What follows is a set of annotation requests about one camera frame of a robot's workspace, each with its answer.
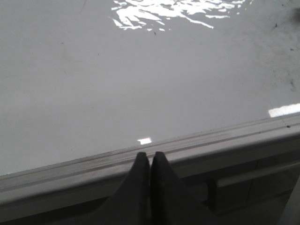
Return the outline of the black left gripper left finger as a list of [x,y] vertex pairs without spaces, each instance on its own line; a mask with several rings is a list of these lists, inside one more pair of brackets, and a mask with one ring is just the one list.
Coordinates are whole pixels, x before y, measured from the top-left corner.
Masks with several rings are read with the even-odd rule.
[[146,153],[139,152],[120,187],[93,214],[93,224],[145,224],[149,175],[150,164]]

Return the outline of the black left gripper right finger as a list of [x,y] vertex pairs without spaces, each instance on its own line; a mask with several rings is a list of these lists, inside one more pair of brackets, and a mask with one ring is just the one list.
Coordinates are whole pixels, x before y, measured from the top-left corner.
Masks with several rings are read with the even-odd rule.
[[216,217],[199,203],[156,152],[151,166],[151,213],[155,225],[214,225]]

